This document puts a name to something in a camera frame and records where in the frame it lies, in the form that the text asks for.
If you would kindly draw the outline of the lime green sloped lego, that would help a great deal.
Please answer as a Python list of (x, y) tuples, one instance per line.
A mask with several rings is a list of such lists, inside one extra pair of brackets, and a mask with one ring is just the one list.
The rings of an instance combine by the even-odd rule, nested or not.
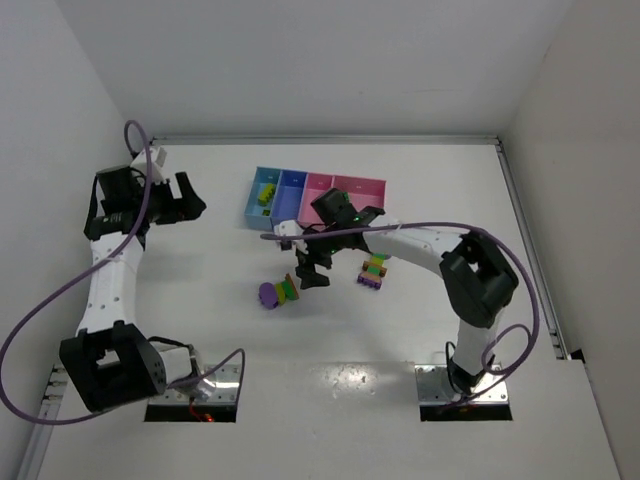
[(286, 296), (283, 284), (277, 283), (274, 285), (274, 288), (277, 294), (278, 304), (283, 305), (287, 301), (287, 296)]

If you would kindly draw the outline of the orange brown lego plate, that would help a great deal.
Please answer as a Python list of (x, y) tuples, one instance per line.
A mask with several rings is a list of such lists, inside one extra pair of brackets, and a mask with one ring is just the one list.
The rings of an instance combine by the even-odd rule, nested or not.
[(288, 300), (294, 301), (299, 299), (299, 293), (296, 288), (295, 282), (289, 273), (285, 275), (285, 280), (283, 282), (283, 290), (285, 292), (285, 297)]

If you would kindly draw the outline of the lime green square lego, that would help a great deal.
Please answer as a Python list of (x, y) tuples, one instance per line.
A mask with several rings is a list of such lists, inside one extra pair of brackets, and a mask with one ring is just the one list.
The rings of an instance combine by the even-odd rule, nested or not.
[(261, 207), (268, 207), (275, 197), (276, 189), (277, 185), (274, 183), (262, 184), (258, 189), (257, 204)]

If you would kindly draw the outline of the purple rounded lego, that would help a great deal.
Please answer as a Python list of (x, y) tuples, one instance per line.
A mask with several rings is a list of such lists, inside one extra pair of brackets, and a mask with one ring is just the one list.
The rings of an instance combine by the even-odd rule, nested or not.
[(259, 286), (258, 297), (262, 306), (268, 310), (275, 309), (280, 305), (276, 287), (270, 282), (264, 282)]

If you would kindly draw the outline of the lego stack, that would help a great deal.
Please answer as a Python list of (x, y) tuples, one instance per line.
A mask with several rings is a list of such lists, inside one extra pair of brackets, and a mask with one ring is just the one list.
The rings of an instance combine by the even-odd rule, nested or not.
[(391, 255), (372, 253), (369, 259), (362, 263), (361, 270), (357, 276), (357, 283), (379, 290), (387, 275), (386, 263), (391, 258)]

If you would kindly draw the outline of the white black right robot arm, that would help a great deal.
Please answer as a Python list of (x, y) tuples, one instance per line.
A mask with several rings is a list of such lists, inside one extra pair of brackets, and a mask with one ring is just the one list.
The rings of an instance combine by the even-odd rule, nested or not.
[(332, 256), (345, 249), (395, 257), (438, 275), (459, 318), (456, 348), (447, 361), (450, 383), (459, 394), (469, 396), (493, 361), (485, 351), (496, 339), (500, 312), (519, 285), (496, 243), (473, 232), (395, 227), (382, 208), (358, 210), (336, 188), (313, 200), (311, 207), (321, 220), (319, 229), (302, 228), (294, 221), (274, 229), (282, 235), (304, 237), (293, 241), (301, 288), (329, 285), (329, 278), (316, 268), (329, 269)]

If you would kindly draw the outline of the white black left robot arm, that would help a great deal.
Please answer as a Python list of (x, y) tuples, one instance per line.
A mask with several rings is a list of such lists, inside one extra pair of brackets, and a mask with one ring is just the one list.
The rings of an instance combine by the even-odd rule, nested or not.
[(198, 373), (193, 346), (146, 337), (136, 324), (137, 272), (153, 225), (193, 221), (206, 208), (188, 175), (148, 183), (139, 167), (96, 174), (84, 234), (93, 272), (82, 320), (59, 356), (85, 407), (101, 413), (163, 394)]

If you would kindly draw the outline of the dark green sloped lego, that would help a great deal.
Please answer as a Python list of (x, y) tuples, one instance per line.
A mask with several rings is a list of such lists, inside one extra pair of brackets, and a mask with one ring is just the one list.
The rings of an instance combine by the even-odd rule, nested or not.
[(298, 299), (298, 293), (297, 290), (295, 288), (295, 285), (293, 283), (293, 281), (287, 277), (283, 282), (283, 287), (287, 296), (287, 300), (297, 300)]

